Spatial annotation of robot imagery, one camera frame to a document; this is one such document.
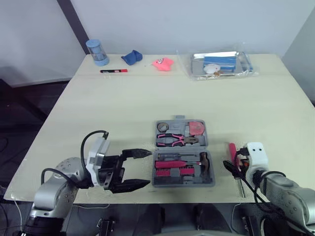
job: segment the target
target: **white table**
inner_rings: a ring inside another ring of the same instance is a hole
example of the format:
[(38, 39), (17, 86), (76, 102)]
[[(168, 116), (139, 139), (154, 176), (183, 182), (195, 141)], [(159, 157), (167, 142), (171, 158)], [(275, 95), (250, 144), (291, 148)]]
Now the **white table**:
[[(109, 57), (110, 64), (101, 68), (94, 65), (91, 56), (85, 57), (34, 140), (5, 199), (33, 201), (41, 171), (79, 156), (82, 139), (94, 130), (109, 131), (109, 155), (128, 148), (153, 151), (155, 122), (173, 115), (206, 122), (214, 187), (163, 189), (149, 184), (115, 195), (95, 187), (80, 190), (75, 202), (253, 202), (247, 188), (247, 197), (241, 198), (236, 181), (223, 167), (222, 161), (229, 159), (229, 142), (238, 147), (262, 142), (271, 170), (282, 171), (299, 185), (315, 189), (315, 110), (277, 56), (251, 56), (259, 76), (200, 82), (184, 75), (176, 56), (169, 56), (175, 60), (170, 72), (158, 72), (149, 65), (161, 55), (144, 56), (133, 66), (127, 66), (119, 55)], [(99, 74), (100, 69), (119, 68), (129, 72)], [(93, 140), (88, 140), (86, 152)], [(124, 179), (151, 179), (152, 164), (152, 156), (127, 160)]]

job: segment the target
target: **marker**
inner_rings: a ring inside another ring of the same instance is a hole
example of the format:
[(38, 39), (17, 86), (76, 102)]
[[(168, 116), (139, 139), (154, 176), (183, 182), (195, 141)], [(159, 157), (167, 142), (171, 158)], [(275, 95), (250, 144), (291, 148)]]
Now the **marker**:
[(121, 70), (100, 70), (100, 73), (119, 73), (119, 72), (128, 72), (127, 69)]

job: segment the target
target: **metal tray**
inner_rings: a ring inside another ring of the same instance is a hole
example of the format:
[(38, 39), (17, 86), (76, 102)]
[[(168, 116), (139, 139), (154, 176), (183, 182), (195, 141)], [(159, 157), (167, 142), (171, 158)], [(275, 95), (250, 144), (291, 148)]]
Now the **metal tray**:
[(244, 52), (217, 52), (217, 53), (196, 53), (191, 57), (191, 73), (195, 77), (217, 77), (215, 75), (206, 74), (203, 70), (205, 57), (235, 57), (235, 69), (221, 70), (221, 76), (242, 76), (253, 72), (252, 64), (247, 54)]

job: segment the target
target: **pink pliers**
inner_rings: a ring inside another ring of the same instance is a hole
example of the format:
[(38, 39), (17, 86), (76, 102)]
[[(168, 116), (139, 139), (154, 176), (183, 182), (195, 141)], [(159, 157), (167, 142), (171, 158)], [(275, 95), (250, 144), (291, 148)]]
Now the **pink pliers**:
[(182, 134), (171, 134), (171, 133), (167, 133), (167, 134), (158, 134), (157, 135), (158, 139), (161, 138), (174, 138), (174, 139), (178, 139), (178, 141), (172, 142), (172, 143), (160, 143), (157, 142), (157, 147), (174, 147), (174, 146), (185, 146), (186, 144), (195, 144), (198, 143), (198, 139), (195, 137), (185, 137)]

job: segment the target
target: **clear plastic bag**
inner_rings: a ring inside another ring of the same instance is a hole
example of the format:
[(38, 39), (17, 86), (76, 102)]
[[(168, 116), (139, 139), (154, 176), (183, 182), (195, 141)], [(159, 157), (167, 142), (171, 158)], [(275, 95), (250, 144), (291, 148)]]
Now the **clear plastic bag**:
[(181, 54), (179, 62), (192, 80), (242, 78), (257, 75), (249, 56), (240, 47)]

